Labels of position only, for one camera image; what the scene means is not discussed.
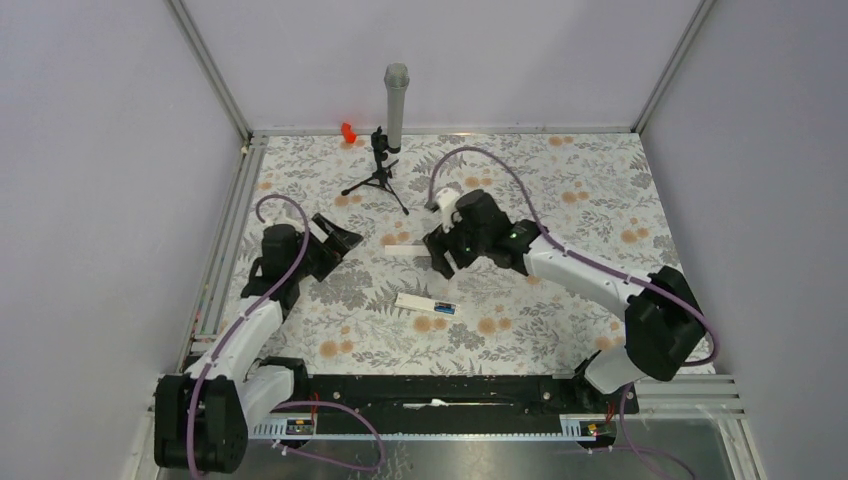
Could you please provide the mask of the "white remote battery cover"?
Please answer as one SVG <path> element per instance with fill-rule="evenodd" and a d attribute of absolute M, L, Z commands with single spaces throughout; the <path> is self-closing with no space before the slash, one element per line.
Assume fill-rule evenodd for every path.
<path fill-rule="evenodd" d="M 423 244 L 385 245 L 384 254 L 387 256 L 429 257 L 430 253 Z"/>

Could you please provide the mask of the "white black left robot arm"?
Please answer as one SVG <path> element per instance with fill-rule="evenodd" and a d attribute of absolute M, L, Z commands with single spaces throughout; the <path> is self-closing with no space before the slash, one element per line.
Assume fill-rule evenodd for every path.
<path fill-rule="evenodd" d="M 293 309 L 300 283 L 323 281 L 363 237 L 316 214 L 325 240 L 290 224 L 263 231 L 240 293 L 239 317 L 182 374 L 164 376 L 154 404 L 154 460 L 168 469 L 232 473 L 247 450 L 248 436 L 278 404 L 296 411 L 309 401 L 302 361 L 268 357 L 254 375 L 258 353 Z"/>

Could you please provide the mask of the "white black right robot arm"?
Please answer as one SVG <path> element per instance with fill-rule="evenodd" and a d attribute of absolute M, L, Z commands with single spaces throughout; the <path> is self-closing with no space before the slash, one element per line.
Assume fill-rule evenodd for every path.
<path fill-rule="evenodd" d="M 510 221 L 481 189 L 460 194 L 444 188 L 429 207 L 441 223 L 423 242 L 443 277 L 487 258 L 499 268 L 563 286 L 624 322 L 623 345 L 593 354 L 575 372 L 573 396 L 583 410 L 601 410 L 615 391 L 642 378 L 671 380 L 707 333 L 688 283 L 674 268 L 629 275 L 557 247 L 546 228 L 528 219 Z"/>

